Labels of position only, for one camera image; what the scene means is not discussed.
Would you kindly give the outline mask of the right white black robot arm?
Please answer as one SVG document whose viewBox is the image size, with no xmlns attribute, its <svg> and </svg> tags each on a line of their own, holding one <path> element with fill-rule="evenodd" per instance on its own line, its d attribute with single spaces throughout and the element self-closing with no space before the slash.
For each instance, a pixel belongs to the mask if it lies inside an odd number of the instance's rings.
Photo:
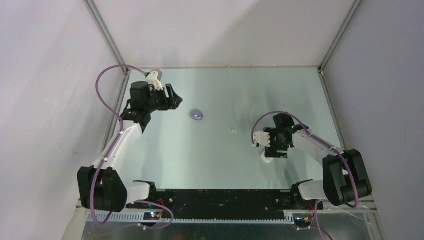
<svg viewBox="0 0 424 240">
<path fill-rule="evenodd" d="M 296 116 L 272 111 L 273 127 L 251 131 L 253 147 L 264 148 L 261 158 L 270 163 L 288 156 L 288 150 L 303 151 L 322 167 L 322 179 L 293 185 L 291 204 L 304 209 L 312 200 L 329 201 L 334 206 L 357 208 L 360 199 L 372 194 L 372 186 L 361 153 L 337 147 L 315 134 Z"/>
</svg>

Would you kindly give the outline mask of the white charging case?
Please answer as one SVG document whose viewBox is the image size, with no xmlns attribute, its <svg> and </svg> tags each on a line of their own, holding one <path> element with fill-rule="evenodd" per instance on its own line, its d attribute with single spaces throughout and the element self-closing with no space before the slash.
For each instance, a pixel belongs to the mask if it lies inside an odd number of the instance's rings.
<svg viewBox="0 0 424 240">
<path fill-rule="evenodd" d="M 265 162 L 265 163 L 267 163 L 267 164 L 269 164 L 269 163 L 271 163 L 273 160 L 274 160 L 274 158 L 269 158 L 269 157 L 266 157 L 265 156 L 265 152 L 262 152 L 261 154 L 260 154 L 260 157 L 261 157 L 261 159 Z"/>
</svg>

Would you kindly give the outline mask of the purple charging case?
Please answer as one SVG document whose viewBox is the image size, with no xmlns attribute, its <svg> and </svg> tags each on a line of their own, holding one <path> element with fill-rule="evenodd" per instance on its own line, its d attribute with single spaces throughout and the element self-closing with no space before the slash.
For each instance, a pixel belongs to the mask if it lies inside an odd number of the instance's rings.
<svg viewBox="0 0 424 240">
<path fill-rule="evenodd" d="M 195 120 L 195 121 L 201 121 L 204 118 L 204 114 L 202 111 L 198 110 L 198 109 L 193 109 L 190 112 L 190 117 L 191 119 Z"/>
</svg>

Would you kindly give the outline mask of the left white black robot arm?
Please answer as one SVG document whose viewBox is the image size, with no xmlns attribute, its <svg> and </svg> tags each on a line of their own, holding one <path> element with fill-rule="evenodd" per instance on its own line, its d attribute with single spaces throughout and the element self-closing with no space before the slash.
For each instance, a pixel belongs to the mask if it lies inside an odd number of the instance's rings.
<svg viewBox="0 0 424 240">
<path fill-rule="evenodd" d="M 139 201 L 153 208 L 158 194 L 153 183 L 125 177 L 123 168 L 130 148 L 145 132 L 155 111 L 176 110 L 183 102 L 171 84 L 158 90 L 146 81 L 130 86 L 130 98 L 120 115 L 120 127 L 91 166 L 77 172 L 82 207 L 106 212 L 121 212 L 128 204 Z"/>
</svg>

